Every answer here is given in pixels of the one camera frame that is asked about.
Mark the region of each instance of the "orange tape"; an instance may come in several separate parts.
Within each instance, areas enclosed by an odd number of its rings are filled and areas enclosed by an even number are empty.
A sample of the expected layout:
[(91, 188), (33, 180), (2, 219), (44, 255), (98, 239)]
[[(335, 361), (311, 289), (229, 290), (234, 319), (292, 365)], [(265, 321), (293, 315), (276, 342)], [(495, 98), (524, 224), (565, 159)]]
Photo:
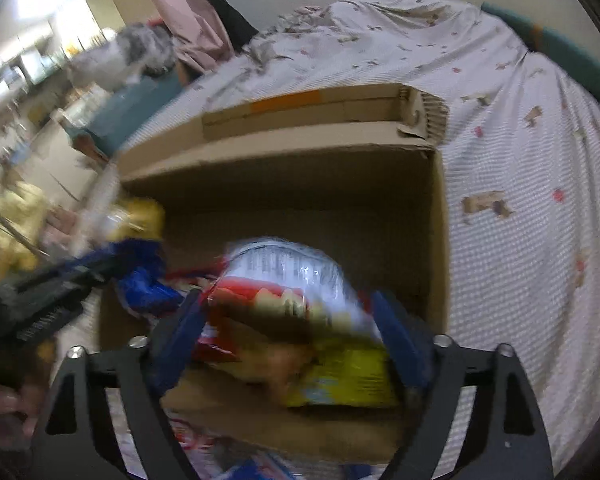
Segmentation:
[(309, 90), (298, 94), (281, 95), (271, 99), (263, 99), (251, 103), (251, 113), (261, 114), (263, 112), (273, 112), (276, 110), (286, 110), (288, 108), (299, 108), (307, 105), (318, 105), (322, 102), (322, 96), (319, 90)]

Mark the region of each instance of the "plastic bag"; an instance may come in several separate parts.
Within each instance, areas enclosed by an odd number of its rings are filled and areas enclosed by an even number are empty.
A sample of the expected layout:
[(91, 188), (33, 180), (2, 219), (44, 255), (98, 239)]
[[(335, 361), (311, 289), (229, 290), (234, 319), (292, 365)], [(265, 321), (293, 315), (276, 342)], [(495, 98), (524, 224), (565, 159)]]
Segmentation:
[[(0, 196), (0, 214), (33, 245), (44, 227), (47, 208), (43, 191), (25, 182), (17, 182)], [(0, 282), (10, 272), (33, 270), (38, 263), (38, 256), (0, 224)]]
[(289, 387), (283, 402), (285, 406), (398, 406), (384, 348), (328, 340), (316, 344), (316, 353), (317, 363)]
[(282, 402), (294, 382), (313, 359), (309, 345), (277, 343), (253, 328), (227, 319), (226, 328), (236, 349), (235, 362), (209, 362), (245, 383), (265, 383), (276, 402)]
[[(106, 388), (107, 403), (116, 440), (120, 448), (126, 470), (132, 475), (146, 480), (147, 475), (138, 456), (133, 436), (126, 421), (125, 410), (120, 397), (120, 390)], [(177, 441), (189, 459), (200, 480), (217, 478), (224, 470), (220, 467), (216, 455), (222, 454), (222, 445), (217, 435), (195, 428), (177, 413), (167, 411), (166, 415)]]
[(116, 282), (122, 305), (135, 315), (163, 316), (174, 312), (182, 295), (159, 281), (164, 276), (164, 262), (158, 254), (160, 242), (129, 239), (125, 249), (133, 251), (134, 261), (140, 264)]
[(379, 339), (371, 314), (326, 254), (278, 238), (261, 238), (237, 246), (226, 262), (210, 293), (213, 304)]
[(260, 452), (229, 469), (217, 480), (303, 480), (270, 453)]
[(125, 238), (161, 240), (164, 209), (150, 198), (131, 198), (114, 206), (102, 226), (104, 238), (119, 242)]
[(229, 320), (217, 311), (209, 313), (193, 351), (193, 359), (206, 363), (238, 361), (238, 350), (229, 326)]

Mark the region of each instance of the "white bedsheet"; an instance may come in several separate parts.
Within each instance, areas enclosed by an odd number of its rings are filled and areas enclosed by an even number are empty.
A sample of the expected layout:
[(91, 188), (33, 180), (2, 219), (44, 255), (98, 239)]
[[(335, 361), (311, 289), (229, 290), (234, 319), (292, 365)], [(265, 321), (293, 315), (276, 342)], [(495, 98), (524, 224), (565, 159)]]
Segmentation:
[[(500, 19), (461, 2), (347, 0), (299, 9), (190, 86), (129, 145), (216, 110), (325, 86), (404, 82), (446, 99), (449, 333), (515, 346), (559, 470), (600, 414), (600, 106)], [(117, 191), (101, 179), (90, 215)], [(502, 192), (465, 214), (462, 200)], [(438, 474), (452, 469), (464, 396)]]

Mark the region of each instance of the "cardboard flap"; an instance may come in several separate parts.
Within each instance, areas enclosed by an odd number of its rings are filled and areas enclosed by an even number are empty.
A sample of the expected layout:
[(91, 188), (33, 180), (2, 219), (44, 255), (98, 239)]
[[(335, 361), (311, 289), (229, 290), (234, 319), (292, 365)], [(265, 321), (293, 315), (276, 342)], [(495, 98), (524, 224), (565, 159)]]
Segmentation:
[(318, 124), (349, 123), (349, 130), (355, 123), (389, 122), (394, 137), (416, 137), (435, 147), (444, 139), (447, 115), (441, 99), (401, 84), (300, 92), (203, 114), (123, 153), (118, 171), (123, 181), (144, 178), (180, 168), (186, 159), (183, 152), (213, 141), (269, 130), (298, 134), (292, 130)]
[(395, 122), (349, 123), (344, 126), (317, 124), (228, 137), (176, 153), (131, 173), (121, 172), (120, 179), (123, 183), (134, 182), (185, 168), (192, 169), (240, 159), (268, 158), (287, 153), (378, 148), (433, 150), (430, 143), (424, 139), (401, 135), (398, 123)]

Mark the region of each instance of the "yellow packaging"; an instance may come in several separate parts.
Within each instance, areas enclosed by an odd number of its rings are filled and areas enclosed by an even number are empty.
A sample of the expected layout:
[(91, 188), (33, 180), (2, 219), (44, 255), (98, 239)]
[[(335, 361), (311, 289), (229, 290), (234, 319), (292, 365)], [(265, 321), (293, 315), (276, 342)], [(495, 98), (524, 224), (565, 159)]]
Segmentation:
[[(0, 214), (33, 245), (38, 241), (47, 209), (42, 190), (25, 182), (17, 182), (0, 197)], [(0, 225), (0, 282), (12, 270), (33, 270), (37, 265), (38, 257)]]
[(319, 342), (315, 347), (318, 362), (290, 387), (285, 406), (398, 406), (384, 348), (341, 340)]
[(109, 215), (113, 227), (107, 241), (119, 242), (125, 238), (161, 240), (164, 227), (164, 209), (149, 198), (123, 200)]

